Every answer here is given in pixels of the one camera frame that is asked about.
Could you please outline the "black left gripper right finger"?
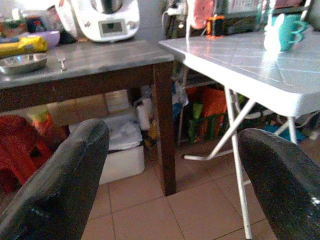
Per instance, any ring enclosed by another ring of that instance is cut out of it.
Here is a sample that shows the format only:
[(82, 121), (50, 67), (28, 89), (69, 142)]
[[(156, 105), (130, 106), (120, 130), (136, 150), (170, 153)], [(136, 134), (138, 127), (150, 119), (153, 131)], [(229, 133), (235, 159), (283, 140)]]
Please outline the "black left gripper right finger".
[(320, 167), (301, 148), (271, 132), (247, 128), (239, 155), (260, 207), (279, 240), (320, 238)]

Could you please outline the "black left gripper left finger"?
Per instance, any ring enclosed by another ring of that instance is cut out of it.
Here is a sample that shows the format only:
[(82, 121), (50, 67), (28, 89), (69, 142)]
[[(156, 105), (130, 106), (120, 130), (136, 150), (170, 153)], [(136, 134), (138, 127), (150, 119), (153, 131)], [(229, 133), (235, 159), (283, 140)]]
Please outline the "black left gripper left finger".
[(81, 122), (0, 216), (3, 240), (82, 238), (109, 151), (108, 125)]

